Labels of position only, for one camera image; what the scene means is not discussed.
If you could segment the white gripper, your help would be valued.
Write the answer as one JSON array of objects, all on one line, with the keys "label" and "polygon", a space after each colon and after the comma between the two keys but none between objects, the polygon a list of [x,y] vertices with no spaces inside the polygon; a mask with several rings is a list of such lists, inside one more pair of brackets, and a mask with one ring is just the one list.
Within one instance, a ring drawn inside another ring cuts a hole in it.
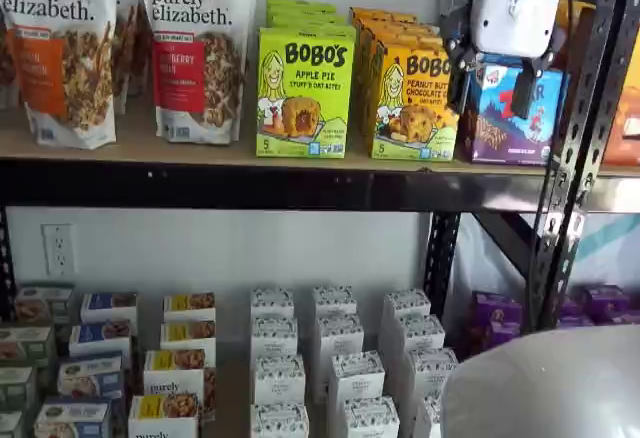
[{"label": "white gripper", "polygon": [[471,72],[481,52],[518,57],[513,113],[529,116],[537,81],[555,57],[550,40],[559,0],[472,0],[440,17],[440,34],[450,64],[447,106],[464,111]]}]

